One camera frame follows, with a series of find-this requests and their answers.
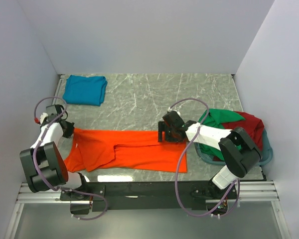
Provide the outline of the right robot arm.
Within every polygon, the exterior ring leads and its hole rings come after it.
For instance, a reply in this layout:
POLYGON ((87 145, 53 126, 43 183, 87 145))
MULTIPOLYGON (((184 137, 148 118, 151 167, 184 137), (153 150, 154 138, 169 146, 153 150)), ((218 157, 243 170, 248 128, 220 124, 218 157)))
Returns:
POLYGON ((200 143, 220 150, 225 166, 211 179, 209 194, 215 199, 226 193, 226 187, 246 174, 261 160, 262 153, 242 127, 218 129, 189 120, 184 122, 177 111, 169 111, 158 122, 158 141, 187 142, 179 157, 176 174, 187 149, 200 143))

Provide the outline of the orange t shirt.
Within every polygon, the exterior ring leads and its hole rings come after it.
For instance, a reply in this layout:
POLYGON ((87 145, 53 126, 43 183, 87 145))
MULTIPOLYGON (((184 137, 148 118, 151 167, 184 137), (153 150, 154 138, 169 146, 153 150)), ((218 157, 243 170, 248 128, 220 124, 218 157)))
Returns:
POLYGON ((159 142, 156 131, 76 128, 65 165, 70 172, 130 168, 186 173, 185 147, 184 142, 159 142))

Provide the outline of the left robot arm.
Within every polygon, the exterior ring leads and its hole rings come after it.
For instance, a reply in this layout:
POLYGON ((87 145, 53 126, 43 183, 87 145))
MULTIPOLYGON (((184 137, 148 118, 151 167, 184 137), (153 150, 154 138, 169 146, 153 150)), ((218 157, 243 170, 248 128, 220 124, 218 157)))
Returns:
POLYGON ((36 122, 40 125, 40 135, 36 142, 20 152, 26 182, 33 193, 51 188, 72 190, 78 200, 89 196, 90 188, 81 173, 71 173, 58 149, 61 138, 70 138, 74 133, 74 123, 59 115, 67 111, 62 105, 50 105, 36 122))

